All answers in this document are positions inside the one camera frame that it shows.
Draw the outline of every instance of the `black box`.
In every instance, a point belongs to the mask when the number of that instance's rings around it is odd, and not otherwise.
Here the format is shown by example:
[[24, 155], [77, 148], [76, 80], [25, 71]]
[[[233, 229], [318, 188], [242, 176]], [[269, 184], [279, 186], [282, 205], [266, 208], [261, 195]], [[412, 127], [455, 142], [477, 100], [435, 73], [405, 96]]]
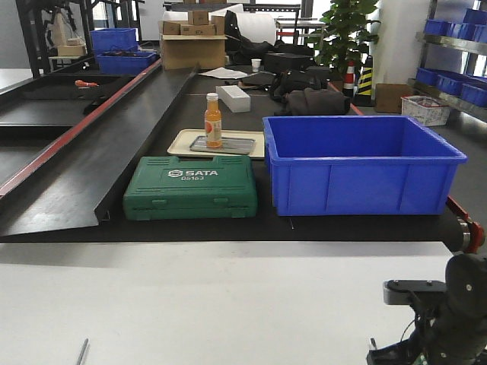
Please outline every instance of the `black box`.
[[329, 67], [325, 66], [310, 66], [306, 69], [308, 75], [316, 76], [321, 81], [321, 87], [326, 88], [329, 80]]
[[295, 55], [293, 53], [266, 53], [264, 70], [279, 74], [287, 70], [304, 70], [313, 61], [312, 56]]

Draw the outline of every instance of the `green toolbox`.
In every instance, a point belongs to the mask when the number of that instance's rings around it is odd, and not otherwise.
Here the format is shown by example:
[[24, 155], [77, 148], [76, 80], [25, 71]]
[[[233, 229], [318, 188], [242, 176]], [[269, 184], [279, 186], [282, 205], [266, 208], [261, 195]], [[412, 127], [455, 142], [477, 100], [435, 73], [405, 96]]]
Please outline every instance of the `green toolbox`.
[[133, 221], [253, 217], [257, 194], [250, 158], [143, 157], [123, 196], [123, 210]]

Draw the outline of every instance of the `white paper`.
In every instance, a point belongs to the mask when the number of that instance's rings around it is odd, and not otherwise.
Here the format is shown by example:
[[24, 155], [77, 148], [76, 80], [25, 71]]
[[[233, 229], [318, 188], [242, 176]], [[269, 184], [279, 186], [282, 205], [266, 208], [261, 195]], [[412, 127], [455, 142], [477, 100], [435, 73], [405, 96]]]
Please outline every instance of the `white paper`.
[[208, 72], [203, 72], [200, 75], [209, 76], [211, 78], [244, 78], [247, 76], [245, 72], [229, 70], [225, 67], [219, 67]]

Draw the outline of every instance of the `potted plant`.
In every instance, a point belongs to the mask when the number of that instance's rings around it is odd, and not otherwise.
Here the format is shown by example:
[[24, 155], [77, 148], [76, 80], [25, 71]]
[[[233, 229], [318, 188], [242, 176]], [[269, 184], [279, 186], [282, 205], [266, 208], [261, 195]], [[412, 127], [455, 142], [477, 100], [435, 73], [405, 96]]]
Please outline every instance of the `potted plant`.
[[368, 30], [368, 26], [380, 21], [367, 19], [377, 10], [379, 0], [331, 0], [328, 11], [320, 21], [326, 24], [326, 35], [317, 62], [331, 65], [339, 75], [344, 75], [348, 61], [355, 63], [355, 70], [362, 67], [362, 55], [369, 53], [369, 42], [379, 40], [377, 34]]

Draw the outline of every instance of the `metal shelf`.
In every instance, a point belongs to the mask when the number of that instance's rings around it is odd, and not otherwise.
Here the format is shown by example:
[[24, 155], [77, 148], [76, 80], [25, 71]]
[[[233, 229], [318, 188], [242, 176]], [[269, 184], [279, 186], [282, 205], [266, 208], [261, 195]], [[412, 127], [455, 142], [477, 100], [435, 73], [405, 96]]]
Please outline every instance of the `metal shelf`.
[[446, 94], [443, 91], [438, 90], [436, 87], [432, 87], [427, 84], [423, 84], [422, 82], [418, 82], [413, 78], [408, 80], [408, 85], [415, 88], [416, 90], [435, 97], [443, 102], [445, 102], [448, 106], [459, 110], [460, 112], [464, 112], [474, 116], [478, 119], [481, 119], [484, 122], [487, 122], [487, 109], [481, 108], [480, 106], [473, 105], [471, 103], [466, 102], [465, 100], [461, 100], [458, 97], [455, 97], [450, 94]]
[[487, 43], [473, 42], [472, 40], [461, 40], [450, 36], [436, 36], [434, 34], [416, 33], [416, 39], [423, 43], [435, 44], [444, 48], [458, 49], [464, 52], [477, 55], [487, 55]]

